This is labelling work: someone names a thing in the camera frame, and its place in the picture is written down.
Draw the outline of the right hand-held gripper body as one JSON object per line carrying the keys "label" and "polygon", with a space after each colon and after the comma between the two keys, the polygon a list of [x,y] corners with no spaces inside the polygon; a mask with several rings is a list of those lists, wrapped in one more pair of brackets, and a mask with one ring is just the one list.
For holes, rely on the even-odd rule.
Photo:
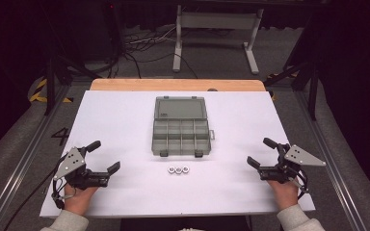
{"label": "right hand-held gripper body", "polygon": [[[273,167],[258,165],[257,171],[261,180],[277,181],[284,184],[299,177],[302,166],[325,167],[327,165],[325,161],[318,159],[297,145],[267,143],[267,146],[277,151],[277,164]],[[304,183],[306,178],[303,174],[301,177]]]}

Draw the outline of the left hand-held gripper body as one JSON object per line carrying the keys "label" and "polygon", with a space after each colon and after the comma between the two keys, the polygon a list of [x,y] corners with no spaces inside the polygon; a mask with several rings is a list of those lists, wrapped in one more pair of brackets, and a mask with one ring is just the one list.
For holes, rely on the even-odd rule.
{"label": "left hand-held gripper body", "polygon": [[89,152],[84,153],[82,150],[83,147],[72,147],[61,158],[53,175],[53,181],[57,182],[58,180],[65,179],[71,187],[80,190],[107,187],[110,176],[107,172],[93,172],[87,168],[85,157]]}

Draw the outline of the grey plastic compartment box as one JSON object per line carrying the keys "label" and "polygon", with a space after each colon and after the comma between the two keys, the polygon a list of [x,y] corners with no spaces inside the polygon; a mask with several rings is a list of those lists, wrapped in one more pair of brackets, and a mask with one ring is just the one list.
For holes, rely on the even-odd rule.
{"label": "grey plastic compartment box", "polygon": [[212,140],[203,97],[158,96],[155,99],[151,144],[155,156],[202,158],[211,152]]}

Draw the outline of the person's left hand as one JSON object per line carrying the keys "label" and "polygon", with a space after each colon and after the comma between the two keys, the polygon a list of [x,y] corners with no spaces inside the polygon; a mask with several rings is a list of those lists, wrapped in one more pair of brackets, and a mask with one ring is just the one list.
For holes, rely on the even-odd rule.
{"label": "person's left hand", "polygon": [[65,209],[79,216],[85,215],[96,192],[97,188],[80,190],[66,184],[65,195],[67,195],[67,199],[65,200]]}

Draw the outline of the person's right hand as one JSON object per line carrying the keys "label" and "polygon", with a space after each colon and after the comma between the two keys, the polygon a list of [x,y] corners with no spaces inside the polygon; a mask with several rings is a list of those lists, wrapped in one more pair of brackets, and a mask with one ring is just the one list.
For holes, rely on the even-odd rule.
{"label": "person's right hand", "polygon": [[277,206],[281,211],[298,204],[298,187],[294,183],[280,184],[277,181],[269,181],[268,184],[273,190]]}

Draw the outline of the white table cover board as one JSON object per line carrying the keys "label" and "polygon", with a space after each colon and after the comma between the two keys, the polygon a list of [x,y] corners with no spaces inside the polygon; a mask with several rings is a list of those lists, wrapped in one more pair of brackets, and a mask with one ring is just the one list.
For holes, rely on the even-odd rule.
{"label": "white table cover board", "polygon": [[[202,158],[157,157],[151,151],[156,91],[85,92],[66,147],[101,146],[86,157],[93,171],[120,169],[92,198],[88,216],[146,218],[265,214],[277,210],[271,188],[247,163],[272,166],[278,154],[264,138],[287,137],[266,91],[204,91],[212,150]],[[168,167],[189,167],[169,174]]]}

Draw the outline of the black tripod stand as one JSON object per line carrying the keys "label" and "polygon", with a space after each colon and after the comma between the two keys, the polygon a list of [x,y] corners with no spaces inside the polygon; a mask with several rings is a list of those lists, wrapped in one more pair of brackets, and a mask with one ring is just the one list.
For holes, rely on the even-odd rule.
{"label": "black tripod stand", "polygon": [[69,70],[70,67],[80,72],[83,76],[88,76],[91,79],[99,78],[99,75],[64,56],[52,56],[46,65],[46,116],[54,110],[56,103],[58,102],[55,95],[55,79],[58,79],[62,86],[69,86],[73,81],[71,71]]}
{"label": "black tripod stand", "polygon": [[264,81],[264,86],[269,87],[282,79],[297,74],[295,80],[290,87],[293,91],[303,91],[307,83],[309,83],[309,94],[307,100],[307,110],[312,120],[316,119],[316,97],[319,81],[319,71],[315,63],[302,63],[295,66],[288,67],[279,74],[271,74],[270,78]]}

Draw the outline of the person's dark lap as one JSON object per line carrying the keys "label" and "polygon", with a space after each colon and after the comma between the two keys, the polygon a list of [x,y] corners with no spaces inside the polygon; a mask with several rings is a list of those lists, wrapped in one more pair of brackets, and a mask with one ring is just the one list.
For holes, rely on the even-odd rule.
{"label": "person's dark lap", "polygon": [[124,218],[120,231],[251,231],[244,216],[186,218]]}

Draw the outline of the yellow black hazard tape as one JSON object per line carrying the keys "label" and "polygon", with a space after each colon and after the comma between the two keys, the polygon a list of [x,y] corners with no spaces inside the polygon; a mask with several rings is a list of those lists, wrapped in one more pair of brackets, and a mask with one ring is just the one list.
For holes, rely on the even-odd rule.
{"label": "yellow black hazard tape", "polygon": [[30,102],[34,102],[34,101],[46,102],[47,101],[47,98],[45,96],[40,95],[43,88],[46,86],[46,84],[47,84],[47,79],[42,78],[40,82],[38,83],[37,87],[35,88],[35,91],[30,96],[29,98]]}

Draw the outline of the aluminium floor rail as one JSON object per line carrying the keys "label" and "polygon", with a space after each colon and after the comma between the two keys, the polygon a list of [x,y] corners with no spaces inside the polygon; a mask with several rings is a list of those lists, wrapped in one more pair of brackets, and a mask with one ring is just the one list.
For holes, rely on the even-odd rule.
{"label": "aluminium floor rail", "polygon": [[7,209],[9,208],[21,182],[23,181],[23,178],[27,170],[29,169],[30,164],[33,162],[38,152],[38,148],[40,147],[43,135],[45,134],[47,127],[53,120],[54,115],[57,113],[69,89],[70,86],[59,87],[58,92],[55,94],[55,98],[53,100],[54,105],[52,106],[51,111],[48,113],[48,115],[45,115],[41,119],[40,124],[33,137],[30,139],[25,152],[21,156],[20,160],[17,162],[16,168],[7,180],[5,188],[3,189],[3,191],[1,191],[0,222],[7,212]]}
{"label": "aluminium floor rail", "polygon": [[317,142],[318,148],[320,149],[320,152],[327,163],[327,173],[353,231],[367,231],[357,206],[350,195],[347,184],[345,183],[344,178],[338,169],[338,165],[331,155],[331,151],[328,148],[327,141],[322,134],[321,128],[317,121],[312,119],[308,111],[305,95],[301,91],[295,91],[294,95],[302,112],[305,114],[305,120],[307,121],[311,133]]}

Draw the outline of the white metal stand frame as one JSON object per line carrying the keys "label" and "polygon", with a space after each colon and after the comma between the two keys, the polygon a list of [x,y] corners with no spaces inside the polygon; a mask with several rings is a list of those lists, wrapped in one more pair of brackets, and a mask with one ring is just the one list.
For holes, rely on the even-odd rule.
{"label": "white metal stand frame", "polygon": [[253,54],[253,45],[259,30],[264,10],[259,9],[255,13],[190,13],[185,12],[181,5],[176,9],[176,41],[172,71],[179,72],[182,58],[182,29],[227,29],[227,30],[250,30],[251,38],[243,43],[243,48],[248,64],[253,75],[259,73],[258,65]]}

